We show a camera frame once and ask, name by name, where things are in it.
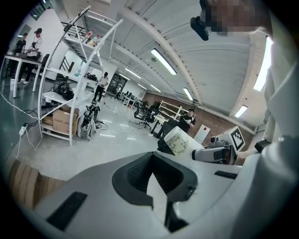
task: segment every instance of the table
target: table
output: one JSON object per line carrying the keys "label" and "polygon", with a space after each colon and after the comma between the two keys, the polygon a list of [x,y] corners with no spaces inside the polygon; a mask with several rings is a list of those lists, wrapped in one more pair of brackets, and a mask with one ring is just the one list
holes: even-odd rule
{"label": "table", "polygon": [[[19,56],[11,56],[11,55],[4,55],[4,59],[10,59],[10,60],[14,60],[14,61],[18,61],[18,66],[17,66],[17,71],[15,74],[15,81],[14,81],[14,93],[13,93],[13,97],[16,98],[17,95],[17,87],[18,87],[18,79],[19,79],[19,73],[20,73],[20,69],[21,69],[21,65],[22,63],[29,63],[29,64],[34,64],[34,65],[38,65],[37,71],[36,71],[36,77],[34,79],[34,84],[33,84],[33,92],[36,91],[36,84],[37,84],[37,79],[39,76],[39,72],[41,71],[41,67],[42,67],[42,63],[39,61],[35,61],[35,60],[30,60],[28,58],[24,58],[24,57],[19,57]],[[0,70],[0,76],[2,74],[2,68],[3,68],[3,63],[1,66],[1,70]]]}
{"label": "table", "polygon": [[127,97],[127,96],[125,96],[125,95],[124,95],[124,97],[125,97],[125,100],[124,100],[124,102],[123,102],[123,103],[125,103],[125,102],[126,102],[126,100],[128,100],[128,102],[127,102],[127,105],[126,105],[126,106],[128,106],[128,104],[129,104],[130,100],[133,102],[133,104],[132,104],[132,107],[131,107],[131,109],[132,109],[136,101],[135,101],[135,100],[133,100],[133,99],[131,99],[131,98],[129,98],[129,97]]}
{"label": "table", "polygon": [[163,118],[161,118],[161,117],[159,117],[159,116],[157,116],[157,115],[155,115],[154,117],[155,117],[156,123],[155,123],[155,126],[153,127],[153,129],[152,129],[151,132],[150,132],[151,134],[154,133],[154,130],[155,130],[155,128],[157,127],[157,125],[158,125],[159,122],[160,122],[160,124],[162,125],[164,122],[167,122],[167,121],[168,121],[168,119],[163,119]]}

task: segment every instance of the ceiling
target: ceiling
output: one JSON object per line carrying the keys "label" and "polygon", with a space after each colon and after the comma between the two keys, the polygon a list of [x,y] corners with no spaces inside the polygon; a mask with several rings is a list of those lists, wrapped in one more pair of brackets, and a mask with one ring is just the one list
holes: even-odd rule
{"label": "ceiling", "polygon": [[[250,129],[262,124],[265,103],[260,103],[260,99],[263,100],[263,93],[251,92],[263,60],[265,41],[262,35],[239,33],[223,37],[211,33],[210,39],[203,41],[190,27],[190,18],[201,12],[199,0],[55,2],[63,2],[70,20],[88,5],[93,11],[116,21],[123,19],[115,34],[111,62],[118,66],[119,72],[153,93],[157,92],[150,84],[165,96],[186,101],[183,91],[186,87],[201,106],[226,117],[234,118],[243,104],[248,105],[251,108],[246,114],[234,120]],[[97,30],[101,34],[107,32],[101,25]],[[177,75],[170,74],[158,60],[152,61],[154,56],[150,51],[153,48],[160,51]],[[110,44],[106,44],[101,53],[108,57],[109,51]],[[142,78],[134,77],[125,67]]]}

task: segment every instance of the cardboard box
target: cardboard box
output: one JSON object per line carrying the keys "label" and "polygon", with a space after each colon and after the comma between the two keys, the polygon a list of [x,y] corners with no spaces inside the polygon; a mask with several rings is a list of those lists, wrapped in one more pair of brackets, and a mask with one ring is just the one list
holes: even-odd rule
{"label": "cardboard box", "polygon": [[[68,106],[62,106],[53,113],[53,129],[59,132],[68,134],[70,127],[70,112],[71,108]],[[77,132],[77,125],[79,120],[79,109],[74,110],[73,122],[72,122],[72,135]]]}
{"label": "cardboard box", "polygon": [[53,125],[53,116],[46,116],[42,119],[42,123],[45,123],[47,125]]}

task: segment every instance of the storage rack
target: storage rack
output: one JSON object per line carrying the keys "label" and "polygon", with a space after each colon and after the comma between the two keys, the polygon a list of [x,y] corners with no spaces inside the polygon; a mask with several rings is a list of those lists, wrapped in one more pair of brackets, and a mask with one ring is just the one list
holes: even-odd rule
{"label": "storage rack", "polygon": [[[41,83],[40,83],[40,88],[39,88],[39,93],[38,93],[38,120],[39,120],[40,125],[42,126],[42,133],[48,134],[48,135],[51,135],[53,137],[57,137],[60,139],[68,140],[70,143],[70,146],[72,146],[72,123],[71,122],[73,122],[74,110],[75,110],[75,108],[80,108],[82,106],[85,108],[85,105],[89,105],[91,103],[91,96],[93,95],[92,92],[85,91],[88,80],[84,79],[84,75],[86,74],[89,66],[98,68],[99,70],[102,71],[102,74],[103,74],[104,69],[102,67],[102,62],[100,59],[100,49],[103,46],[105,40],[111,34],[113,34],[113,38],[112,38],[111,46],[110,46],[110,54],[109,54],[109,59],[111,58],[111,50],[112,50],[112,44],[114,41],[114,35],[117,30],[117,27],[123,21],[122,19],[119,22],[113,21],[112,19],[109,19],[106,16],[103,16],[101,14],[90,11],[89,10],[90,7],[91,6],[88,6],[81,13],[79,13],[78,16],[74,20],[72,20],[69,23],[69,25],[67,25],[64,28],[63,34],[56,42],[56,44],[46,62],[46,65],[44,67],[44,71],[43,71]],[[93,26],[93,24],[95,24],[94,29],[97,29],[97,27],[99,25],[104,24],[103,29],[106,29],[107,32],[105,32],[105,35],[103,33],[101,33],[103,37],[101,38],[101,40],[99,41],[97,46],[93,47],[91,45],[81,42],[80,39],[71,39],[71,38],[65,36],[66,33],[68,32],[68,30],[71,28],[71,26],[75,26],[76,30],[78,31],[76,21],[81,17],[82,17],[86,32],[88,32],[88,30],[86,28],[87,25]],[[78,77],[69,72],[63,71],[63,70],[58,70],[58,69],[48,67],[49,63],[52,60],[53,54],[55,53],[55,51],[61,41],[64,41],[65,43],[67,43],[69,45],[70,49],[75,51],[76,54],[86,63],[81,71],[81,75],[79,75]],[[47,71],[59,73],[61,75],[68,77],[69,79],[77,82],[77,86],[75,88],[73,88],[73,91],[74,91],[73,99],[65,100],[61,95],[59,95],[53,91],[43,92],[44,81],[45,81],[45,76],[46,76]],[[48,99],[54,100],[54,101],[60,103],[60,105],[55,107],[51,111],[47,112],[46,114],[41,115],[41,102],[42,102],[43,98],[48,98]],[[42,123],[42,119],[44,117],[46,117],[47,115],[49,115],[50,113],[54,112],[55,110],[59,109],[60,107],[62,107],[64,105],[68,105],[69,107],[71,107],[70,121],[69,121],[70,124],[69,124],[69,133],[68,134],[56,131],[53,129],[53,126],[46,125],[46,124]]]}
{"label": "storage rack", "polygon": [[181,116],[180,112],[185,111],[188,112],[187,110],[184,110],[183,107],[178,107],[172,104],[169,104],[162,100],[160,106],[159,106],[159,114],[162,115],[163,117],[166,115],[169,118],[172,118],[176,121],[178,121],[177,117]]}

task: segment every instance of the man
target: man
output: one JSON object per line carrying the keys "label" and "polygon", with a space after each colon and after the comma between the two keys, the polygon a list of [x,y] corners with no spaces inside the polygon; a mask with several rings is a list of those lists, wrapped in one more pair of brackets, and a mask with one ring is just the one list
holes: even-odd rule
{"label": "man", "polygon": [[194,109],[190,109],[188,114],[182,115],[179,119],[178,127],[184,132],[188,132],[195,125]]}
{"label": "man", "polygon": [[117,86],[117,89],[116,89],[116,95],[114,96],[114,98],[116,97],[117,99],[119,99],[120,94],[121,94],[121,85],[119,84],[119,85]]}
{"label": "man", "polygon": [[[26,37],[27,37],[28,33],[25,32],[22,36],[22,38],[20,40],[18,40],[15,49],[14,49],[14,55],[17,55],[22,53],[25,49],[25,45],[26,45]],[[11,67],[10,67],[10,75],[12,76],[15,72],[17,66],[17,61],[12,61],[11,62]]]}
{"label": "man", "polygon": [[97,86],[97,89],[95,90],[95,94],[94,94],[94,98],[93,98],[93,100],[96,100],[97,95],[100,94],[100,95],[99,95],[98,102],[101,101],[102,93],[103,93],[103,91],[104,91],[104,89],[105,89],[105,86],[108,85],[108,84],[109,84],[109,82],[108,82],[108,73],[105,72],[104,76],[103,76],[103,77],[100,79],[100,81],[99,81],[99,84],[98,84],[98,86]]}
{"label": "man", "polygon": [[[287,76],[293,72],[297,58],[297,50],[290,34],[261,0],[207,0],[206,3],[208,6],[206,10],[210,11],[211,21],[221,24],[227,31],[249,33],[260,31],[274,42],[271,47],[271,67],[264,86],[267,111],[263,138],[268,142],[277,141],[281,135],[282,126],[278,127],[277,119],[281,114],[274,107],[273,98],[274,95],[278,98],[275,93],[279,87],[286,86],[287,81],[290,82],[290,77]],[[246,157],[254,153],[257,153],[255,148],[240,152],[236,163],[242,165]]]}
{"label": "man", "polygon": [[[39,28],[35,32],[35,37],[33,39],[33,42],[31,43],[31,46],[27,50],[27,58],[31,60],[37,60],[37,52],[41,48],[42,45],[42,29]],[[25,68],[27,67],[27,76],[26,79],[21,79]],[[30,76],[32,74],[32,70],[34,69],[35,65],[31,63],[23,63],[20,69],[20,74],[19,74],[19,82],[24,81],[23,84],[28,84]]]}

